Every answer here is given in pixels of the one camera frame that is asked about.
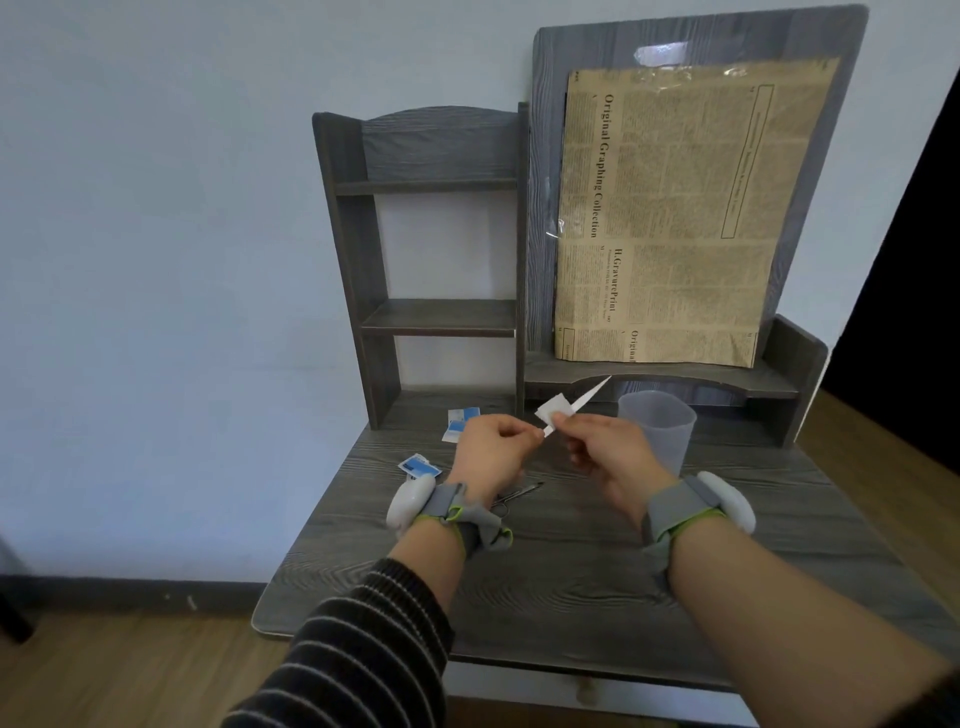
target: black striped sweater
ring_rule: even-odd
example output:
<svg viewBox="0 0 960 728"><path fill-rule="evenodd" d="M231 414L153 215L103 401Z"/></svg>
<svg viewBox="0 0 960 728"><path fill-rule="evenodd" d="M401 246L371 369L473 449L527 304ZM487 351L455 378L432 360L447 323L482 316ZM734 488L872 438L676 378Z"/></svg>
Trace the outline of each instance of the black striped sweater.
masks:
<svg viewBox="0 0 960 728"><path fill-rule="evenodd" d="M453 644L446 615L420 578L393 559L325 600L291 641L263 687L223 728L444 725L441 676ZM886 726L960 725L954 673Z"/></svg>

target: vintage newspaper paper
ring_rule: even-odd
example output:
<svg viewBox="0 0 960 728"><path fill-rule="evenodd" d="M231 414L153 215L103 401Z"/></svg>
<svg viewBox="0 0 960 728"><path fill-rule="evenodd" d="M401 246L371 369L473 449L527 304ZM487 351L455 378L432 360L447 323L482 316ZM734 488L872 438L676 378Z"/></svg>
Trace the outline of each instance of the vintage newspaper paper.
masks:
<svg viewBox="0 0 960 728"><path fill-rule="evenodd" d="M753 366L836 59L570 74L556 355Z"/></svg>

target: green trim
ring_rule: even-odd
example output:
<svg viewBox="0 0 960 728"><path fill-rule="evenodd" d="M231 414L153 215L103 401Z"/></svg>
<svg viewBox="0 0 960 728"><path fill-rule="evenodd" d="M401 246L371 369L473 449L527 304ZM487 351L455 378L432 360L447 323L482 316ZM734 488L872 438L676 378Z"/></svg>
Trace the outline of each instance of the green trim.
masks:
<svg viewBox="0 0 960 728"><path fill-rule="evenodd" d="M453 532L457 534L457 543L460 544L460 551L464 554L464 560L465 561L467 560L468 558L467 545L464 543L464 534L460 532L460 526L454 523L453 519L442 519L440 516L428 516L425 513L421 513L416 518L414 518L414 523L418 521L422 521L424 519L428 519L430 521L436 521L437 523L443 526L452 525Z"/></svg>
<svg viewBox="0 0 960 728"><path fill-rule="evenodd" d="M701 511L696 516L691 516L683 523L677 523L677 525L675 525L673 528L668 528L666 532L670 534L671 541L675 540L678 536L680 536L680 534L686 531L691 524L702 519L709 518L710 516L723 516L726 518L727 514L721 511L719 508L709 508L706 511Z"/></svg>

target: hand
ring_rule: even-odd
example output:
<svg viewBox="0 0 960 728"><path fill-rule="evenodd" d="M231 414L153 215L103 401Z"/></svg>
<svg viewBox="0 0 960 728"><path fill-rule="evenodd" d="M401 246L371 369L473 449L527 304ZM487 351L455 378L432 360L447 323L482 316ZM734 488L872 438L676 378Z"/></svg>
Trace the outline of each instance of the hand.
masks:
<svg viewBox="0 0 960 728"><path fill-rule="evenodd" d="M543 430L510 415L467 420L448 483L466 483L467 500L489 509L496 494L520 475L523 458L543 442Z"/></svg>
<svg viewBox="0 0 960 728"><path fill-rule="evenodd" d="M603 415L553 416L553 425L567 436L570 462L592 475L603 495L640 528L647 502L678 478L663 467L638 426Z"/></svg>

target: forearm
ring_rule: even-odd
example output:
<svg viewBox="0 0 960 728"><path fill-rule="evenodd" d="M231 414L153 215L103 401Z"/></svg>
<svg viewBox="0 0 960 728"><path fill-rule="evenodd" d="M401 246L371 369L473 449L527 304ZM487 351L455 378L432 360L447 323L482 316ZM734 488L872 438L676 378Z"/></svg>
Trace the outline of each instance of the forearm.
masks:
<svg viewBox="0 0 960 728"><path fill-rule="evenodd" d="M949 673L936 652L726 519L686 529L669 576L761 725L877 726Z"/></svg>
<svg viewBox="0 0 960 728"><path fill-rule="evenodd" d="M442 726L452 642L430 588L384 559L307 617L283 663L224 726Z"/></svg>
<svg viewBox="0 0 960 728"><path fill-rule="evenodd" d="M445 612L450 610L466 559L455 528L434 519L417 521L390 552L390 558L423 580Z"/></svg>

